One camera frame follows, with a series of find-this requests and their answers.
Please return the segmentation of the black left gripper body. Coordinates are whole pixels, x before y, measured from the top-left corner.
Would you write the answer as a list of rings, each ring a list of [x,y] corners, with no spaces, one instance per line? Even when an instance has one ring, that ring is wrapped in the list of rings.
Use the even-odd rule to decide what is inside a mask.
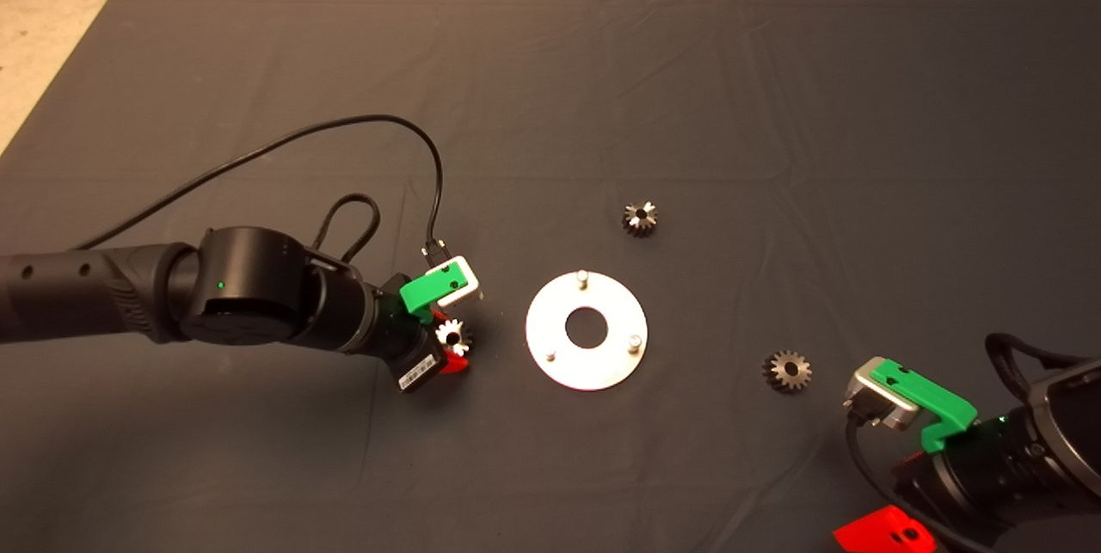
[[[372,292],[370,356],[380,359],[397,391],[410,393],[442,372],[446,356],[429,326],[408,311],[400,290],[410,276],[397,273]]]

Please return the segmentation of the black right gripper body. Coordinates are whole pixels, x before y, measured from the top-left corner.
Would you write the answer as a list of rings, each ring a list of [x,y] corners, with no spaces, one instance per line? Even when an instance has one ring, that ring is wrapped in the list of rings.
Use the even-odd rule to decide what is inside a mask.
[[[913,465],[892,468],[893,491],[961,536],[998,541],[1033,521],[1023,471],[1006,424],[980,424],[924,452]]]

